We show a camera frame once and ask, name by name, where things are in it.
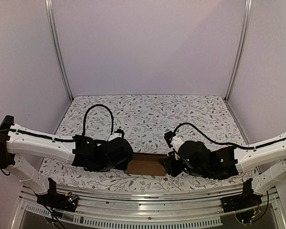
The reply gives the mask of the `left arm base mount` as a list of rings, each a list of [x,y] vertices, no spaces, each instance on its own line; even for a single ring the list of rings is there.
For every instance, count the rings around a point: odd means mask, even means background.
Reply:
[[[79,196],[72,192],[60,194],[57,192],[56,182],[48,178],[49,187],[43,195],[35,194],[37,203],[50,207],[51,209],[60,209],[68,212],[75,212],[79,201]]]

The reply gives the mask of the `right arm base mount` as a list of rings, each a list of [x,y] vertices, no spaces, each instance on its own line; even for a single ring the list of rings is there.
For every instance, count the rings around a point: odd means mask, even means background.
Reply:
[[[243,183],[241,194],[221,198],[224,213],[254,207],[262,203],[262,195],[256,195],[253,192],[252,181],[253,179],[250,178]]]

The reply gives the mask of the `brown cardboard box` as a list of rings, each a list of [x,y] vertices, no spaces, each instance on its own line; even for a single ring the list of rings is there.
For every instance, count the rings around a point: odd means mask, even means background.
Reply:
[[[166,170],[159,162],[164,159],[165,154],[134,153],[133,160],[128,164],[125,174],[165,176]]]

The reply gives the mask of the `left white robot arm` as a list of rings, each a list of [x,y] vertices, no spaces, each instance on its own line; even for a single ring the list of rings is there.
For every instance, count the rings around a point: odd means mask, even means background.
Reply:
[[[107,141],[84,135],[48,135],[14,123],[11,115],[5,116],[0,124],[0,169],[14,174],[51,207],[57,207],[61,196],[54,191],[55,183],[40,174],[24,155],[59,160],[89,172],[125,171],[133,159],[133,149],[121,132],[113,133]]]

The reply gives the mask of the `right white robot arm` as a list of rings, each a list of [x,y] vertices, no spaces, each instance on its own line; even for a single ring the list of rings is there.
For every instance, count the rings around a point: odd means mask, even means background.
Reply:
[[[268,170],[249,182],[250,190],[238,196],[237,204],[241,208],[247,208],[255,201],[256,195],[264,194],[286,178],[286,131],[247,146],[219,143],[221,148],[215,151],[209,150],[201,141],[183,140],[176,131],[165,133],[164,138],[172,152],[159,162],[173,177],[185,172],[196,177],[223,180],[272,162]]]

